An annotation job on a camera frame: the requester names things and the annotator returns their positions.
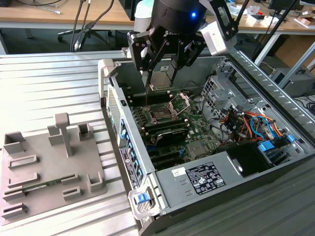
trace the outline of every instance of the wooden desk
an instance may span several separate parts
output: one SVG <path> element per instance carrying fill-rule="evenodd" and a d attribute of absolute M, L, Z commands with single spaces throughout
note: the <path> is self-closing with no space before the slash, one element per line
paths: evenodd
<path fill-rule="evenodd" d="M 110 0 L 92 0 L 87 23 L 95 20 L 109 6 Z M 27 6 L 13 0 L 10 7 L 0 7 L 0 29 L 1 28 L 23 28 L 23 29 L 72 29 L 79 0 L 62 0 L 57 3 L 61 14 L 46 11 L 35 6 Z M 81 27 L 87 2 L 83 4 L 78 20 L 77 28 Z M 96 30 L 131 30 L 133 21 L 129 19 L 118 0 L 114 1 L 112 9 L 103 16 L 94 26 Z M 4 41 L 0 35 L 0 55 L 7 54 Z"/>
<path fill-rule="evenodd" d="M 92 0 L 87 22 L 95 20 L 109 5 L 110 0 Z M 249 5 L 258 5 L 265 15 L 269 15 L 270 10 L 260 3 L 250 0 Z M 58 3 L 58 10 L 61 15 L 45 11 L 34 6 L 26 6 L 13 0 L 10 7 L 0 7 L 0 29 L 1 28 L 24 28 L 24 29 L 72 29 L 75 15 L 79 6 L 79 0 L 63 0 Z M 87 4 L 84 3 L 79 17 L 79 25 L 83 21 Z M 267 27 L 262 25 L 251 26 L 246 22 L 246 16 L 243 16 L 239 33 L 265 33 Z M 213 16 L 208 16 L 207 21 L 212 22 Z M 114 1 L 112 9 L 95 25 L 96 30 L 131 30 L 133 29 L 133 21 L 130 21 L 124 9 L 118 0 Z M 270 39 L 264 50 L 255 61 L 260 64 L 267 55 L 271 47 L 277 41 L 281 34 L 302 34 L 315 35 L 315 30 L 309 30 L 294 21 L 294 17 L 288 17 L 288 21 L 282 23 L 277 32 Z M 5 46 L 0 36 L 0 55 L 5 54 Z"/>
<path fill-rule="evenodd" d="M 73 25 L 79 7 L 79 2 L 79 0 L 62 0 L 61 2 L 57 3 L 59 6 L 58 8 L 50 8 L 61 12 L 61 14 L 56 14 L 54 12 L 49 12 L 34 6 L 23 5 L 13 0 L 10 7 L 0 7 L 0 22 L 40 24 L 54 23 Z M 110 0 L 92 0 L 87 22 L 95 20 L 104 10 L 107 9 L 109 3 Z M 78 23 L 83 22 L 87 5 L 87 2 L 83 3 Z M 102 17 L 97 24 L 107 26 L 118 25 L 121 26 L 120 29 L 122 29 L 122 27 L 124 29 L 131 29 L 133 26 L 133 21 L 128 18 L 119 1 L 115 0 L 111 10 L 104 17 Z"/>
<path fill-rule="evenodd" d="M 248 6 L 259 6 L 260 7 L 260 11 L 263 13 L 263 15 L 266 15 L 266 16 L 270 16 L 270 12 L 273 12 L 274 10 L 270 10 L 268 9 L 266 6 L 263 6 L 261 3 L 257 3 L 257 2 L 254 2 L 253 0 L 250 0 L 249 3 L 248 3 Z M 287 16 L 287 21 L 286 22 L 282 22 L 281 25 L 279 26 L 278 28 L 278 31 L 282 31 L 283 34 L 293 34 L 294 32 L 296 34 L 298 33 L 310 33 L 310 34 L 315 34 L 315 29 L 308 29 L 308 28 L 305 28 L 304 26 L 300 25 L 299 23 L 297 23 L 294 18 L 297 18 L 297 16 Z M 207 17 L 207 21 L 209 22 L 212 22 L 214 21 L 214 17 L 213 16 L 208 16 Z M 240 24 L 239 24 L 239 30 L 241 31 L 246 31 L 246 30 L 249 30 L 249 31 L 262 31 L 262 32 L 266 32 L 268 26 L 263 26 L 261 24 L 249 24 L 247 22 L 247 15 L 243 15 L 242 18 L 241 18 L 241 21 L 240 21 Z"/>
<path fill-rule="evenodd" d="M 272 10 L 269 10 L 266 6 L 263 6 L 260 3 L 256 3 L 253 0 L 249 1 L 248 6 L 259 6 L 260 11 L 266 15 L 270 16 L 270 12 Z M 270 38 L 269 42 L 266 44 L 266 46 L 263 48 L 257 59 L 255 60 L 255 63 L 259 65 L 262 60 L 265 58 L 265 56 L 268 54 L 270 49 L 273 47 L 273 45 L 276 43 L 277 39 L 282 35 L 282 34 L 297 34 L 297 35 L 315 35 L 315 29 L 308 29 L 299 23 L 297 23 L 294 18 L 294 16 L 288 15 L 286 22 L 282 22 L 275 34 Z M 213 22 L 215 19 L 213 16 L 207 16 L 207 22 Z M 247 15 L 243 15 L 239 24 L 239 33 L 254 33 L 254 34 L 265 34 L 267 31 L 268 27 L 261 25 L 261 24 L 249 24 L 247 22 Z M 273 29 L 273 26 L 270 27 L 268 33 L 271 32 Z"/>

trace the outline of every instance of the cardboard box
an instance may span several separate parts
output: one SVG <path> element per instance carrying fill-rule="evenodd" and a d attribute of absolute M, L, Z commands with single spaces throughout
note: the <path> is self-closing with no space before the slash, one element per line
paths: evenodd
<path fill-rule="evenodd" d="M 306 18 L 304 18 L 304 17 L 299 16 L 299 17 L 297 18 L 297 20 L 298 20 L 299 22 L 301 22 L 302 24 L 306 25 L 306 26 L 314 26 L 314 25 L 315 25 L 315 19 L 314 19 L 314 17 L 306 17 Z"/>

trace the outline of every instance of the green circuit board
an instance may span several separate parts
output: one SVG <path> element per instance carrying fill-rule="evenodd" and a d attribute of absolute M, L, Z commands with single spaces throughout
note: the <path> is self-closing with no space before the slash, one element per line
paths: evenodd
<path fill-rule="evenodd" d="M 157 123 L 165 123 L 170 120 L 187 119 L 189 126 L 188 134 L 184 141 L 170 143 L 164 147 L 155 147 L 150 141 L 145 139 L 145 133 L 141 133 L 144 144 L 147 147 L 148 154 L 153 164 L 159 164 L 159 160 L 164 161 L 164 157 L 179 154 L 182 163 L 193 161 L 213 154 L 220 145 L 220 141 L 210 129 L 207 120 L 200 113 L 200 109 L 189 98 L 189 107 L 179 113 L 187 106 L 185 100 L 177 96 L 172 100 L 173 109 L 179 113 L 178 116 L 172 116 L 167 103 L 154 104 L 147 107 L 132 107 L 131 112 L 135 118 L 137 127 L 141 133 L 141 127 L 154 126 Z"/>

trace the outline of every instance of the metal bracket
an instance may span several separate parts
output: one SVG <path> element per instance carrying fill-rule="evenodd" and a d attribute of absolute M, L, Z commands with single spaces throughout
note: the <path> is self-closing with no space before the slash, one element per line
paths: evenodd
<path fill-rule="evenodd" d="M 109 78 L 116 73 L 116 65 L 112 59 L 99 60 L 97 63 L 98 71 L 98 94 L 102 99 L 104 97 L 104 79 Z"/>

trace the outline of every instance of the blue latch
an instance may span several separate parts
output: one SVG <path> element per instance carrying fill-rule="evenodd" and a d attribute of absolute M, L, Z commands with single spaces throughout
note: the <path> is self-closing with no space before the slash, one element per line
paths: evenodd
<path fill-rule="evenodd" d="M 139 205 L 141 203 L 145 203 L 145 202 L 149 201 L 150 196 L 148 193 L 141 193 L 141 194 L 135 196 L 135 200 L 136 200 L 137 205 Z"/>
<path fill-rule="evenodd" d="M 288 139 L 291 143 L 295 141 L 295 138 L 293 137 L 292 134 L 289 134 L 289 135 L 287 136 L 287 139 Z"/>
<path fill-rule="evenodd" d="M 265 141 L 265 142 L 260 143 L 259 148 L 260 148 L 260 150 L 265 152 L 265 151 L 269 151 L 271 149 L 274 149 L 275 146 L 270 141 Z"/>
<path fill-rule="evenodd" d="M 125 139 L 126 135 L 127 135 L 127 131 L 124 129 L 120 135 L 120 138 Z"/>
<path fill-rule="evenodd" d="M 134 151 L 131 152 L 131 160 L 134 161 L 136 159 L 136 154 Z"/>
<path fill-rule="evenodd" d="M 135 164 L 135 169 L 137 170 L 137 167 L 139 166 L 138 160 L 135 160 L 134 164 Z"/>

